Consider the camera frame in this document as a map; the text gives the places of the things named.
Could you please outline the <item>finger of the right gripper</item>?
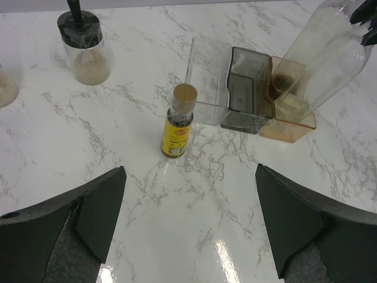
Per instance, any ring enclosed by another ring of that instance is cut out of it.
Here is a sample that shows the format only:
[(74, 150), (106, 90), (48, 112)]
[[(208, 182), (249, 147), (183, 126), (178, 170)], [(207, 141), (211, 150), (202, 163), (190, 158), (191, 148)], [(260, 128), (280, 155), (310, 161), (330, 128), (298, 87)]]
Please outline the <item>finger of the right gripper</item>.
[(361, 45), (370, 46), (377, 44), (376, 25), (371, 26), (369, 31), (362, 37)]
[(376, 12), (376, 0), (366, 0), (360, 4), (350, 16), (349, 22), (353, 24), (365, 23)]

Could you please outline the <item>tall bottle gold pourer brown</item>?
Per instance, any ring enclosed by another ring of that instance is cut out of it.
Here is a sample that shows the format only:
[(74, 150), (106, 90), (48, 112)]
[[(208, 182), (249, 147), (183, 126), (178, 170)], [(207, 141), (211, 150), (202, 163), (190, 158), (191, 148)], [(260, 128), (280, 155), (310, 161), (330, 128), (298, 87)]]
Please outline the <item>tall bottle gold pourer brown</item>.
[(317, 7), (285, 56), (272, 58), (270, 99), (277, 100), (333, 37), (352, 29), (350, 15), (359, 5), (360, 1), (323, 1)]

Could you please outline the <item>smoky grey plastic bin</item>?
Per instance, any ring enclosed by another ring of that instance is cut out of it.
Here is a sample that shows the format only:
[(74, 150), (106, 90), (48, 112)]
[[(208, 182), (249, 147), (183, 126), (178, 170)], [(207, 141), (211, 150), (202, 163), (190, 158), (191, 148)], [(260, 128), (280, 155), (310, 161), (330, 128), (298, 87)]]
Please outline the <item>smoky grey plastic bin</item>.
[(222, 128), (257, 134), (272, 119), (273, 106), (267, 97), (271, 69), (269, 55), (232, 48), (226, 81), (229, 113), (220, 123)]

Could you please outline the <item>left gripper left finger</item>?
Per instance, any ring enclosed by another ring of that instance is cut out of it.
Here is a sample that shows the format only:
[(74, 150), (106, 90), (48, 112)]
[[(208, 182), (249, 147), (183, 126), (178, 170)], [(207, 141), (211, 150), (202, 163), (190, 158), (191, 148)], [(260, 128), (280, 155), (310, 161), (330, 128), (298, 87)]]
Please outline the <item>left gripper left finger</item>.
[(105, 263), (127, 175), (94, 180), (1, 216), (1, 282), (95, 282)]

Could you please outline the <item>shaker jar black cap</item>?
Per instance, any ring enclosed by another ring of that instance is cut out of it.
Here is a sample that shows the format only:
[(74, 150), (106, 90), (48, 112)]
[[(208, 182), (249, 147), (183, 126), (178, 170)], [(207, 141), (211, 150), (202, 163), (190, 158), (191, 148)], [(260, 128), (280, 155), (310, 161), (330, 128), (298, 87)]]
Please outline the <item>shaker jar black cap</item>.
[(99, 18), (81, 9), (79, 1), (68, 1), (57, 26), (75, 78), (86, 85), (103, 83), (110, 76), (110, 59)]
[(11, 104), (17, 98), (21, 81), (20, 61), (1, 58), (1, 107)]

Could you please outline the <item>shaker jar black cap right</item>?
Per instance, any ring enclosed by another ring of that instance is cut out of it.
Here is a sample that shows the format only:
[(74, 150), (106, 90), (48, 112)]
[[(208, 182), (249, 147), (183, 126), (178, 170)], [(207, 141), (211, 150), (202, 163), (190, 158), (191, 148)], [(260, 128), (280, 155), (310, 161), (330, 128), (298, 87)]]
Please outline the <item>shaker jar black cap right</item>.
[(103, 83), (110, 76), (110, 59), (99, 18), (81, 9), (79, 1), (68, 1), (57, 26), (75, 78), (86, 85)]

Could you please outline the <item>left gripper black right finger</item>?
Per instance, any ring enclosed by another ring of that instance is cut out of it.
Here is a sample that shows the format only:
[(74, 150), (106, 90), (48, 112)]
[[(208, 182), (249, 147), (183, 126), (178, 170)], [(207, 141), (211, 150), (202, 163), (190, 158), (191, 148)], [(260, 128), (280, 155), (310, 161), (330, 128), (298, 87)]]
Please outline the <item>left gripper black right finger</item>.
[(256, 184), (277, 276), (284, 282), (376, 282), (376, 214), (259, 164)]

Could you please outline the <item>shaker jar black cap left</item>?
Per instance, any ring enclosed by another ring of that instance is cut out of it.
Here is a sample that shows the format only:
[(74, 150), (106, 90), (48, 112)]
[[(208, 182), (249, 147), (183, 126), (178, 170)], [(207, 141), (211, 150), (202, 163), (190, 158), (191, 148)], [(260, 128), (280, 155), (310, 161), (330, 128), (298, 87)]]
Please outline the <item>shaker jar black cap left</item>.
[(17, 98), (21, 81), (20, 61), (1, 58), (1, 107), (11, 104)]

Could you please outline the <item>small yellow label bottle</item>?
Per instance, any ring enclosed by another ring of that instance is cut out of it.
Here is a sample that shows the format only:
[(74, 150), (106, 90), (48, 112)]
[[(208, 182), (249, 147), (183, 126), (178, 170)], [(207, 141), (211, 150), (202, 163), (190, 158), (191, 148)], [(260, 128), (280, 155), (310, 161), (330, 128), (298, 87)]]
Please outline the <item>small yellow label bottle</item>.
[(160, 144), (165, 156), (178, 158), (186, 151), (196, 100), (197, 90), (192, 85), (184, 83), (174, 88)]

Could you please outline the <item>clear plastic bin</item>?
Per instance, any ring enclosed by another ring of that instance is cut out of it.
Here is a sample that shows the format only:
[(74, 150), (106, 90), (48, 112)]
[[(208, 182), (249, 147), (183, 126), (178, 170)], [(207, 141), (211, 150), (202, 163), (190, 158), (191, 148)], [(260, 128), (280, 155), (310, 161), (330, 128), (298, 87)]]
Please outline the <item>clear plastic bin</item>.
[(191, 42), (185, 83), (198, 92), (196, 123), (218, 126), (229, 114), (229, 73), (232, 46), (194, 37)]

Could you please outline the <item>tall clear bottle gold pourer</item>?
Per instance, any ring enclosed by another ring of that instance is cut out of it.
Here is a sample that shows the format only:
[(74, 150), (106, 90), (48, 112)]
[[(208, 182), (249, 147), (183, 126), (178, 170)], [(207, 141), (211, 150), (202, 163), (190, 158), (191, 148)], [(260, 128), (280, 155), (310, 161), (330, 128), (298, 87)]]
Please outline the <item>tall clear bottle gold pourer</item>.
[(284, 94), (298, 88), (301, 92), (295, 96), (309, 110), (316, 110), (365, 67), (375, 45), (361, 45), (363, 36), (344, 32), (331, 39)]

